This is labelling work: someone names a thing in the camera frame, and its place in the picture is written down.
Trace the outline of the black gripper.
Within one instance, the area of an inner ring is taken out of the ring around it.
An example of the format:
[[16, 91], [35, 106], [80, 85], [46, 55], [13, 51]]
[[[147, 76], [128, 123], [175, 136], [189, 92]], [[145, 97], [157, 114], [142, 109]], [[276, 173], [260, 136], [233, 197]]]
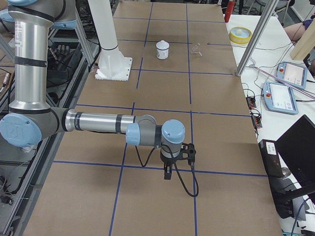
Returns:
[[164, 163], [164, 179], [171, 180], [172, 177], [172, 166], [173, 166], [173, 159], [168, 157], [162, 157], [162, 162]]

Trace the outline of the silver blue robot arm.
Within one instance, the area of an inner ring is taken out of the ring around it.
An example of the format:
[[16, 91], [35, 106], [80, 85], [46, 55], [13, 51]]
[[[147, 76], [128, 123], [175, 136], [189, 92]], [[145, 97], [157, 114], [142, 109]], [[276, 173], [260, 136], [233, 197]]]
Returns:
[[2, 137], [26, 148], [73, 130], [124, 134], [129, 145], [160, 149], [164, 178], [170, 179], [183, 158], [185, 127], [180, 121], [158, 125], [150, 115], [86, 113], [46, 102], [49, 29], [54, 24], [76, 27], [75, 1], [10, 0], [8, 13], [15, 23], [15, 98], [0, 121]]

